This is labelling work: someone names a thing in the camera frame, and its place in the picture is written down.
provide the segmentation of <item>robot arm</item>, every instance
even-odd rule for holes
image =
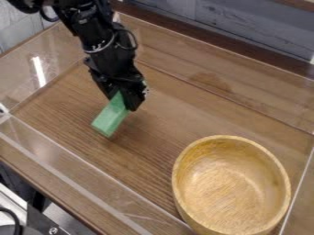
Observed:
[[[138,42],[132,33],[112,22],[112,8],[107,0],[8,0],[27,14],[52,9],[74,36],[83,43],[84,60],[99,89],[112,99],[116,92],[126,107],[136,111],[147,94],[142,73],[134,65]]]

